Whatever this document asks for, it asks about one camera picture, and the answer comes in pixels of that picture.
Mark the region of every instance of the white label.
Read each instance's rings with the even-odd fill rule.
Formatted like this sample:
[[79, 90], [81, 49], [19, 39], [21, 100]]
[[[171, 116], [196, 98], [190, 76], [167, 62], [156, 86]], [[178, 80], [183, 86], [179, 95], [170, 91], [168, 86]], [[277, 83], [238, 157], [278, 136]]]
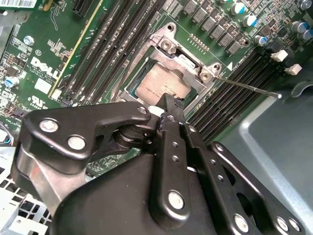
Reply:
[[46, 81], [43, 81], [41, 78], [38, 78], [36, 85], [35, 85], [35, 89], [48, 94], [48, 92], [50, 91], [51, 88], [51, 84], [47, 83]]
[[34, 8], [37, 0], [0, 0], [0, 7]]

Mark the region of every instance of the motherboard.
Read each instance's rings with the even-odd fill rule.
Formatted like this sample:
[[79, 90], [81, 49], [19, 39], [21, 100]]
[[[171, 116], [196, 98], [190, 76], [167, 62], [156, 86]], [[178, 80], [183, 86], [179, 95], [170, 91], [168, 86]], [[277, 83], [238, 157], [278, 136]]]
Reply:
[[[9, 2], [0, 1], [0, 9]], [[127, 101], [148, 107], [169, 93], [184, 101], [187, 121], [209, 144], [265, 97], [217, 78], [275, 90], [288, 76], [297, 75], [313, 54], [311, 4], [36, 3], [25, 22], [13, 27], [1, 55], [0, 121], [10, 133], [2, 141], [16, 144], [21, 121], [32, 110]], [[88, 173], [98, 176], [137, 153], [132, 149], [90, 163]]]

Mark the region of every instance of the metal rod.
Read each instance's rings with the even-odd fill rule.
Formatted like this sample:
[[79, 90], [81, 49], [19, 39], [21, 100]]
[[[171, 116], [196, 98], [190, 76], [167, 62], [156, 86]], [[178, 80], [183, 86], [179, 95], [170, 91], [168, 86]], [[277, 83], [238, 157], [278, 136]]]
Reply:
[[232, 84], [232, 85], [235, 85], [235, 86], [243, 87], [243, 88], [249, 89], [249, 90], [251, 90], [253, 92], [257, 92], [257, 93], [260, 93], [260, 94], [265, 94], [265, 95], [268, 95], [268, 96], [273, 96], [273, 97], [278, 98], [278, 99], [280, 99], [282, 97], [281, 94], [278, 94], [278, 93], [275, 93], [275, 92], [268, 92], [268, 91], [265, 91], [265, 90], [262, 90], [262, 89], [259, 89], [259, 88], [253, 87], [253, 86], [249, 86], [247, 84], [243, 84], [243, 83], [240, 83], [240, 82], [235, 82], [235, 81], [232, 81], [232, 80], [227, 80], [227, 79], [222, 78], [222, 77], [214, 77], [214, 79], [222, 81], [222, 82], [226, 82], [226, 83], [229, 83], [229, 84]]

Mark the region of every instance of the black ram slot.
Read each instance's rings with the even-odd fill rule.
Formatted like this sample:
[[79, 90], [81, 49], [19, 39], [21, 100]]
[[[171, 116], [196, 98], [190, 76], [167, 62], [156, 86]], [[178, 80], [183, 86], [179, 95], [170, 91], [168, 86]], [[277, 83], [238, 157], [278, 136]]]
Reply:
[[109, 63], [111, 62], [112, 58], [114, 57], [114, 55], [118, 51], [120, 44], [122, 44], [127, 39], [129, 34], [131, 33], [131, 31], [134, 29], [134, 27], [138, 23], [138, 21], [142, 18], [142, 15], [147, 10], [147, 7], [149, 6], [149, 4], [150, 4], [150, 1], [142, 1], [141, 5], [139, 6], [139, 9], [135, 12], [134, 16], [129, 21], [127, 21], [128, 24], [123, 27], [123, 29], [120, 32], [120, 34], [118, 35], [117, 39], [115, 40], [113, 45], [111, 45], [106, 56], [101, 58], [103, 60], [101, 61], [100, 65], [98, 66], [99, 70], [93, 76], [92, 81], [88, 84], [86, 89], [83, 91], [82, 95], [85, 95], [86, 97], [88, 97], [90, 95], [90, 93], [93, 91], [96, 84], [101, 79], [103, 73], [108, 68]]
[[158, 2], [158, 4], [155, 4], [153, 9], [150, 11], [148, 18], [145, 20], [144, 23], [140, 24], [140, 29], [136, 31], [136, 34], [134, 35], [132, 42], [129, 44], [129, 46], [127, 46], [127, 49], [125, 50], [125, 53], [119, 57], [118, 63], [117, 62], [115, 63], [115, 66], [111, 69], [110, 73], [107, 75], [108, 79], [106, 81], [104, 81], [101, 84], [100, 88], [97, 90], [96, 94], [94, 95], [94, 97], [91, 100], [92, 103], [97, 102], [100, 99], [100, 97], [103, 95], [103, 93], [105, 92], [105, 90], [107, 89], [109, 84], [112, 82], [112, 80], [117, 75], [117, 73], [120, 69], [119, 65], [124, 64], [124, 62], [126, 61], [127, 57], [131, 53], [131, 51], [137, 45], [137, 42], [140, 41], [140, 38], [142, 37], [142, 33], [146, 32], [147, 28], [149, 27], [148, 22], [150, 22], [152, 17], [155, 15], [155, 13], [157, 11], [160, 10], [160, 8], [164, 5], [164, 3], [165, 3], [165, 0], [162, 0], [162, 1]]
[[[244, 73], [244, 76], [242, 76], [243, 80], [241, 81], [242, 83], [248, 84], [252, 81], [251, 76], [254, 74], [257, 74], [264, 68], [265, 64], [261, 63], [258, 66], [252, 67], [252, 69], [247, 70]], [[241, 89], [241, 87], [238, 86], [232, 86], [231, 89], [226, 91], [223, 94], [222, 99], [227, 100], [228, 102], [231, 102], [232, 99], [234, 99], [234, 94], [238, 92]], [[216, 113], [223, 108], [223, 106], [228, 105], [228, 102], [219, 102], [219, 101], [211, 101], [210, 109], [207, 115], [205, 115], [205, 119], [202, 119], [201, 121], [197, 122], [197, 126], [201, 126], [202, 128], [205, 128], [205, 126], [208, 124], [208, 121], [211, 120], [212, 115], [216, 115]]]
[[[266, 82], [267, 80], [271, 79], [271, 74], [274, 72], [273, 67], [269, 66], [265, 71], [262, 72], [256, 80], [251, 80], [248, 82], [249, 85], [254, 87], [261, 87], [262, 83]], [[224, 122], [225, 119], [228, 119], [233, 116], [234, 112], [237, 112], [239, 106], [245, 102], [248, 97], [248, 93], [250, 90], [239, 88], [239, 91], [233, 92], [233, 99], [230, 103], [225, 105], [222, 110], [219, 110], [218, 118], [214, 118], [209, 121], [209, 123], [202, 129], [201, 136], [204, 139], [211, 137], [211, 133]]]
[[87, 14], [92, 3], [93, 0], [76, 0], [73, 7], [73, 12], [80, 17], [84, 17]]
[[[230, 76], [228, 79], [233, 80], [233, 81], [237, 81], [240, 82], [240, 78], [242, 78], [242, 76], [240, 76], [240, 74], [242, 74], [243, 72], [245, 72], [246, 70], [248, 70], [250, 68], [251, 63], [254, 63], [255, 61], [257, 61], [258, 59], [260, 59], [260, 55], [258, 55], [257, 53], [253, 53], [251, 54], [244, 62], [242, 65], [240, 65], [239, 68], [237, 68]], [[219, 99], [221, 99], [223, 97], [223, 95], [229, 91], [229, 89], [231, 89], [233, 87], [233, 85], [229, 85], [226, 83], [223, 83], [219, 89], [213, 94], [213, 96], [210, 98], [210, 100], [206, 103], [204, 103], [199, 111], [197, 111], [197, 115], [193, 115], [191, 117], [191, 119], [189, 120], [191, 123], [198, 123], [202, 118], [205, 117], [205, 114], [208, 113], [209, 111], [207, 110], [207, 107], [209, 107], [211, 105], [211, 103], [215, 103], [218, 102]]]
[[109, 25], [107, 29], [107, 33], [103, 36], [103, 41], [99, 43], [98, 48], [95, 50], [95, 52], [91, 55], [89, 58], [89, 63], [84, 70], [82, 74], [77, 78], [78, 82], [75, 82], [72, 91], [78, 93], [85, 81], [88, 79], [90, 76], [90, 73], [96, 66], [96, 61], [99, 58], [99, 55], [102, 53], [103, 49], [106, 48], [108, 45], [110, 39], [116, 32], [119, 23], [121, 22], [121, 19], [125, 17], [125, 13], [130, 10], [131, 6], [133, 5], [133, 1], [124, 1], [122, 6], [120, 7], [118, 13], [114, 17], [112, 23]]
[[68, 85], [73, 82], [74, 80], [76, 80], [77, 83], [79, 83], [79, 79], [82, 77], [77, 78], [77, 74], [79, 73], [79, 71], [81, 70], [82, 66], [84, 65], [84, 62], [87, 60], [87, 57], [90, 56], [91, 53], [93, 53], [93, 48], [92, 45], [95, 43], [96, 40], [99, 40], [99, 38], [101, 37], [101, 31], [107, 26], [107, 24], [109, 23], [109, 18], [113, 18], [114, 17], [114, 12], [116, 11], [116, 8], [119, 7], [118, 6], [119, 2], [118, 1], [114, 1], [114, 4], [112, 6], [110, 6], [110, 8], [108, 9], [108, 14], [105, 14], [104, 17], [101, 19], [100, 22], [100, 27], [97, 30], [97, 33], [92, 41], [92, 43], [90, 43], [90, 45], [88, 45], [88, 49], [86, 48], [85, 52], [82, 54], [82, 58], [79, 60], [78, 64], [75, 66], [75, 69], [73, 71], [73, 73], [71, 74], [70, 78], [64, 81], [64, 84], [60, 85], [62, 87], [68, 87]]

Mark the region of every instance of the capacitor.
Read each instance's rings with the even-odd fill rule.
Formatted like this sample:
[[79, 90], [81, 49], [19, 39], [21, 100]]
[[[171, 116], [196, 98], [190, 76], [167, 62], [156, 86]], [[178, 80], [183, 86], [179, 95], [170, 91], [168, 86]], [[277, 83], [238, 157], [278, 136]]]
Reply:
[[298, 33], [297, 37], [302, 40], [310, 40], [313, 37], [313, 30], [308, 29], [304, 33]]
[[20, 83], [20, 80], [17, 77], [6, 77], [4, 80], [4, 85], [7, 88], [13, 88]]
[[312, 6], [312, 0], [302, 0], [301, 2], [301, 9], [306, 11]]
[[232, 6], [230, 7], [230, 11], [233, 15], [242, 14], [245, 11], [245, 5], [242, 2], [236, 2], [232, 4]]
[[256, 19], [256, 16], [254, 15], [245, 16], [243, 18], [244, 27], [255, 26], [256, 23], [257, 23], [257, 19]]
[[259, 46], [264, 46], [268, 42], [268, 39], [266, 37], [257, 35], [254, 37], [254, 42], [255, 42], [255, 44], [257, 44]]
[[308, 27], [308, 24], [305, 22], [295, 21], [291, 25], [291, 30], [294, 33], [304, 33]]
[[27, 36], [25, 36], [25, 37], [23, 38], [23, 42], [24, 42], [26, 45], [28, 45], [28, 46], [32, 46], [32, 45], [34, 45], [35, 40], [33, 39], [32, 36], [27, 35]]

